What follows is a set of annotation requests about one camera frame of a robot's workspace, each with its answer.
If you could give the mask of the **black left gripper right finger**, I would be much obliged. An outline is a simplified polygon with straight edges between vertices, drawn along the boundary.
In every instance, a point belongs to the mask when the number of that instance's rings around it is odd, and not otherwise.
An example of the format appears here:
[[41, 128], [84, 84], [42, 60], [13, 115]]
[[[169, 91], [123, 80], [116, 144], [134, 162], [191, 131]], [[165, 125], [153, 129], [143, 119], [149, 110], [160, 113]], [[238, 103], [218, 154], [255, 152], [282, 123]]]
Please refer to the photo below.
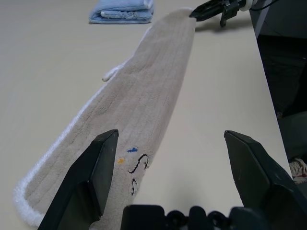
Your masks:
[[224, 138], [244, 207], [260, 209], [271, 230], [305, 230], [307, 199], [285, 169], [251, 137], [227, 130]]

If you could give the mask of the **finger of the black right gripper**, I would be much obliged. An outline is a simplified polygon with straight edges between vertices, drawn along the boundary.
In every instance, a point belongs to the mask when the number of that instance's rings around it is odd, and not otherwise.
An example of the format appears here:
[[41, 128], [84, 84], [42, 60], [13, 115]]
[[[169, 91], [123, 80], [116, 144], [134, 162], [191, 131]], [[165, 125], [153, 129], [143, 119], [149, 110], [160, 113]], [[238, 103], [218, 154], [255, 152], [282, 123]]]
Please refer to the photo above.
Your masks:
[[191, 13], [191, 17], [195, 18], [198, 22], [202, 22], [222, 13], [223, 8], [222, 4], [215, 4], [212, 6], [201, 5]]
[[223, 12], [222, 0], [210, 0], [193, 10], [190, 17], [213, 17]]

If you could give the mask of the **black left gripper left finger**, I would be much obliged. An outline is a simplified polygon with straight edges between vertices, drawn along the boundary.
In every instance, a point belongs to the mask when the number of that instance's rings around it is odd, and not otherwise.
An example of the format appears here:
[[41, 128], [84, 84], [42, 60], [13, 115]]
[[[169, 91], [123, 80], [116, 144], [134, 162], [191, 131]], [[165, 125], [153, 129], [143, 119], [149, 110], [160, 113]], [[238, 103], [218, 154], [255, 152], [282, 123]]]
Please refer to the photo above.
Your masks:
[[102, 217], [108, 198], [118, 130], [98, 135], [69, 168], [40, 230], [87, 230]]

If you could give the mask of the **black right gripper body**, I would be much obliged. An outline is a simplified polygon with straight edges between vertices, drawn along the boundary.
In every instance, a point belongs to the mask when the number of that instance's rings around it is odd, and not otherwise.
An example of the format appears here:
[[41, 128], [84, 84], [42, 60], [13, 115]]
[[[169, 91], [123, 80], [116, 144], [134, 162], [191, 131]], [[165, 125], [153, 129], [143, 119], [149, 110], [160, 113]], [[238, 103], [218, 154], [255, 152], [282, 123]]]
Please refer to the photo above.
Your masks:
[[225, 27], [227, 20], [235, 17], [237, 15], [237, 12], [241, 8], [244, 8], [246, 4], [246, 0], [223, 0], [220, 26]]

